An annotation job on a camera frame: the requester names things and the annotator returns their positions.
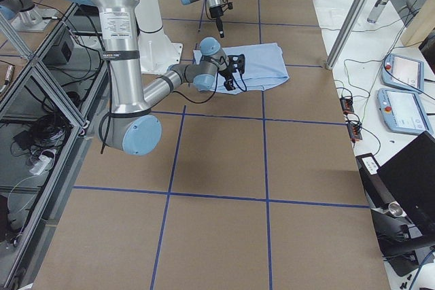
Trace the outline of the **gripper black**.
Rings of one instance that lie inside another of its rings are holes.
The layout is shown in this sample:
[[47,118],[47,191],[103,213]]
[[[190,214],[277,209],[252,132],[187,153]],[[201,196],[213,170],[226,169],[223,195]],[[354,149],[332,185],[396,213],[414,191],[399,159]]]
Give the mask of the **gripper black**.
[[219,70],[219,74],[224,78],[224,87],[226,90],[235,90],[233,76],[233,73],[235,72],[236,69],[234,67],[227,67]]
[[224,11],[221,6],[215,6],[209,8],[211,19],[215,21],[216,27],[219,32],[220,38],[224,38],[224,25],[221,17],[224,15]]

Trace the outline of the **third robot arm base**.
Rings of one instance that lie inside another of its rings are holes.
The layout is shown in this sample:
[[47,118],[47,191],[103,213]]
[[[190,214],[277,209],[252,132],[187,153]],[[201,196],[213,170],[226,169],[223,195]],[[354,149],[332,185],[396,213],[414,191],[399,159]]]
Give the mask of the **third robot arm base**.
[[1,0],[1,14],[20,32],[40,33],[49,23],[33,0]]

